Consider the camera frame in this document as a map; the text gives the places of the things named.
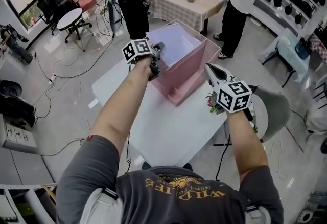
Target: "tiled floor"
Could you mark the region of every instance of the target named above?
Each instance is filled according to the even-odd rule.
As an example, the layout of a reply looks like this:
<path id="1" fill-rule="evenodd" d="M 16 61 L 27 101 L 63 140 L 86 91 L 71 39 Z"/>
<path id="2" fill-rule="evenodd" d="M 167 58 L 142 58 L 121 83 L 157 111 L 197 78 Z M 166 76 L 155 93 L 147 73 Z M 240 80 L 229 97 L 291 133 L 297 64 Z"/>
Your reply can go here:
<path id="1" fill-rule="evenodd" d="M 214 32 L 221 30 L 223 12 L 224 9 L 209 19 L 209 39 L 212 38 Z M 102 20 L 98 20 L 100 31 L 108 33 Z M 94 16 L 91 17 L 91 22 L 95 35 L 92 37 L 85 32 L 83 44 L 87 44 L 87 41 L 90 40 L 86 52 L 82 52 L 71 42 L 64 44 L 65 33 L 59 31 L 56 31 L 54 36 L 51 36 L 49 31 L 45 32 L 33 45 L 48 77 L 53 72 L 61 77 L 79 74 L 91 68 L 102 55 L 89 72 L 69 81 L 57 78 L 55 88 L 48 91 L 51 98 L 51 111 L 45 119 L 39 119 L 33 131 L 40 154 L 55 154 L 70 141 L 85 138 L 88 135 L 89 126 L 93 124 L 101 109 L 99 104 L 92 108 L 89 107 L 89 103 L 95 98 L 91 85 L 122 59 L 121 48 L 129 41 L 125 27 L 122 28 L 122 34 L 111 41 L 109 36 L 103 36 L 97 31 Z M 150 29 L 164 24 L 166 22 L 162 20 L 150 19 Z M 273 40 L 273 35 L 265 28 L 253 24 L 248 18 L 235 57 L 225 61 L 217 60 L 217 63 L 230 69 L 233 74 L 249 84 L 261 85 L 268 90 L 285 94 L 292 108 L 304 115 L 311 103 L 314 74 L 309 72 L 302 84 L 291 79 L 288 85 L 282 89 L 281 85 L 286 80 L 286 68 L 278 60 L 273 60 L 266 66 L 262 66 L 258 61 L 259 53 Z M 34 103 L 49 87 L 36 60 L 33 60 L 27 67 L 26 80 L 22 87 L 24 91 L 22 97 L 30 103 Z M 49 110 L 49 105 L 48 98 L 43 95 L 35 104 L 37 115 L 44 116 Z M 262 131 L 262 128 L 265 127 L 264 124 L 267 124 L 267 114 L 260 101 L 257 100 L 255 106 L 260 118 L 258 121 L 259 131 Z M 292 114 L 288 127 L 304 153 L 285 128 L 270 141 L 264 143 L 265 150 L 269 154 L 271 172 L 284 205 L 285 223 L 291 223 L 297 217 L 306 203 L 306 198 L 315 187 L 323 164 L 326 164 L 324 156 L 319 151 L 323 136 L 313 135 L 306 143 L 308 134 L 301 118 L 295 114 Z M 204 178 L 215 178 L 223 148 L 213 147 L 212 143 L 222 142 L 224 138 L 223 129 L 221 129 L 193 157 L 190 163 L 197 174 Z M 43 157 L 56 181 L 78 148 L 79 142 L 76 141 L 59 155 Z M 125 152 L 126 150 L 123 151 L 119 174 L 124 173 L 127 169 Z M 131 157 L 131 170 L 140 169 L 141 160 L 132 147 Z M 239 179 L 230 148 L 224 157 L 219 179 L 238 189 Z"/>

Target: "gray chair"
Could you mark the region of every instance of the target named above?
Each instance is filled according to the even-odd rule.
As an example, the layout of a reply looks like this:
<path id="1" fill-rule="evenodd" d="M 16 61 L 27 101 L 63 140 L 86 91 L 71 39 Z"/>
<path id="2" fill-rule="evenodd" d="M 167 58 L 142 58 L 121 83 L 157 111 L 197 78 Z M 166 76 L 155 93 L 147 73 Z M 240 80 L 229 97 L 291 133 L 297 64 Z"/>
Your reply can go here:
<path id="1" fill-rule="evenodd" d="M 262 142 L 266 142 L 287 124 L 291 116 L 290 103 L 281 93 L 271 92 L 260 86 L 250 88 L 262 100 L 268 113 L 268 127 L 261 138 Z"/>

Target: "checkered tablecloth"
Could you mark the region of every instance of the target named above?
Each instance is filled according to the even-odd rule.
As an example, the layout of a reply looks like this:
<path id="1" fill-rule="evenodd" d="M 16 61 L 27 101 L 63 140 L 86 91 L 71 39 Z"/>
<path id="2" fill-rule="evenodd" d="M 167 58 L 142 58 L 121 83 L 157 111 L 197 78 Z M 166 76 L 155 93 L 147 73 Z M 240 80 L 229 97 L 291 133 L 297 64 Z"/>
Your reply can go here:
<path id="1" fill-rule="evenodd" d="M 215 15 L 223 6 L 224 0 L 153 0 L 153 17 L 166 21 L 178 19 L 195 29 L 202 31 L 204 21 Z"/>
<path id="2" fill-rule="evenodd" d="M 317 51 L 319 53 L 319 55 L 321 56 L 322 61 L 327 65 L 327 49 L 326 49 L 326 47 L 322 44 L 320 39 L 314 33 L 309 38 L 309 41 L 311 42 L 312 50 Z"/>

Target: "black office chair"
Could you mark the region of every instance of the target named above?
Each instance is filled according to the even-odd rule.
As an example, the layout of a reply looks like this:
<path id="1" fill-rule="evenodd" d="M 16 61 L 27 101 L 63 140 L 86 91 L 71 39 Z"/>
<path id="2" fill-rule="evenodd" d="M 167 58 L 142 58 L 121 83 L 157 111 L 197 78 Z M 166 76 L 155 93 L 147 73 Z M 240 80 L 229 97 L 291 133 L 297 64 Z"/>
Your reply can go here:
<path id="1" fill-rule="evenodd" d="M 43 12 L 40 14 L 40 18 L 46 23 L 46 24 L 51 24 L 51 35 L 53 35 L 53 31 L 57 26 L 58 19 L 54 17 L 54 9 L 53 5 L 51 3 L 51 0 L 38 0 L 38 3 L 36 6 Z"/>
<path id="2" fill-rule="evenodd" d="M 75 2 L 74 0 L 54 0 L 54 5 L 56 7 L 55 12 L 58 12 L 61 16 L 58 16 L 59 19 L 61 19 L 65 14 L 68 12 L 72 11 L 73 9 L 80 8 L 80 5 L 78 4 L 78 1 Z M 84 26 L 89 26 L 90 28 L 92 27 L 91 23 L 86 23 L 83 18 L 81 17 L 79 19 L 79 22 L 76 24 L 72 25 L 71 28 L 68 29 L 68 35 L 65 38 L 65 43 L 68 43 L 67 39 L 70 37 L 70 35 L 76 31 L 78 39 L 80 40 L 80 34 L 78 32 L 78 28 L 84 27 Z"/>

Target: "pink box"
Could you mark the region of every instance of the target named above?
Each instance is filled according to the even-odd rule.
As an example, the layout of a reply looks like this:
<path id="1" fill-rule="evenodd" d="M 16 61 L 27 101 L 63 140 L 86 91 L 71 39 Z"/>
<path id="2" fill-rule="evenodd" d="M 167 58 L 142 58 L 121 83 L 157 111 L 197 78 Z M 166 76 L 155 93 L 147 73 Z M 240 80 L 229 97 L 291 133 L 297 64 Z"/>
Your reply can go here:
<path id="1" fill-rule="evenodd" d="M 152 84 L 174 106 L 178 106 L 206 80 L 204 65 L 214 62 L 221 48 L 179 20 L 174 20 L 167 25 L 173 23 L 179 23 L 201 42 L 197 48 L 170 68 L 161 60 L 159 64 L 163 75 L 152 81 Z"/>

